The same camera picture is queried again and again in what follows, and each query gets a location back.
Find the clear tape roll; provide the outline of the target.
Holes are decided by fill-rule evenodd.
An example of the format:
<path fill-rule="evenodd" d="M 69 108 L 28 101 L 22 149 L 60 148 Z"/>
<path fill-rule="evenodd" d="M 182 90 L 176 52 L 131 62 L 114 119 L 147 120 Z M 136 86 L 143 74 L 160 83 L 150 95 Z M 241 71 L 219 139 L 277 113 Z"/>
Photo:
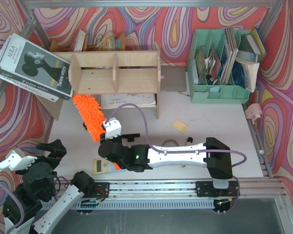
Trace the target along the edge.
<path fill-rule="evenodd" d="M 174 139 L 166 139 L 162 143 L 163 147 L 178 147 L 179 143 Z"/>

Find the orange chenille duster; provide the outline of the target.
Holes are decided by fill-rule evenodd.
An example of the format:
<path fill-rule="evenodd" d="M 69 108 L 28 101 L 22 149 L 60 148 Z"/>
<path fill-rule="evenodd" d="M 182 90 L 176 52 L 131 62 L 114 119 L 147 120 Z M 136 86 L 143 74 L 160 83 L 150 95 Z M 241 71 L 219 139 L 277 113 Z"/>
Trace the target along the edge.
<path fill-rule="evenodd" d="M 92 139 L 99 142 L 101 135 L 105 133 L 103 123 L 106 121 L 99 103 L 90 95 L 77 94 L 72 99 Z"/>

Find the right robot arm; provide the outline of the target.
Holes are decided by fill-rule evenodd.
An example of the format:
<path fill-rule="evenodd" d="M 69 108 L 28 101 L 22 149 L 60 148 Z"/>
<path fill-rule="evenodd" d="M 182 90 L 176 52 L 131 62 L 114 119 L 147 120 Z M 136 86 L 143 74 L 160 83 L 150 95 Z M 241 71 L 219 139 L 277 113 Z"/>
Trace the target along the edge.
<path fill-rule="evenodd" d="M 164 147 L 149 145 L 124 146 L 117 138 L 103 139 L 100 157 L 117 164 L 120 169 L 137 173 L 172 165 L 193 165 L 207 168 L 215 189 L 227 189 L 232 179 L 229 146 L 214 137 L 196 145 Z"/>

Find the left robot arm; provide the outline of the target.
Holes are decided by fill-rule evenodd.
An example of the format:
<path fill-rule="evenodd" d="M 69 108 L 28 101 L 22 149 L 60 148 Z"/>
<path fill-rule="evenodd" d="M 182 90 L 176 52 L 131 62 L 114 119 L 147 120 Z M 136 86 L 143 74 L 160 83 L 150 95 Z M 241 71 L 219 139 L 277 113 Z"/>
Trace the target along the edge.
<path fill-rule="evenodd" d="M 22 175 L 22 183 L 15 191 L 8 191 L 3 204 L 5 233 L 7 234 L 50 234 L 58 222 L 82 197 L 92 196 L 95 182 L 86 172 L 75 173 L 66 191 L 38 221 L 34 218 L 56 195 L 56 167 L 66 155 L 66 148 L 60 139 L 51 143 L 39 143 L 37 149 L 47 151 L 48 156 L 27 156 L 12 150 L 0 162 L 0 171 L 9 169 Z"/>

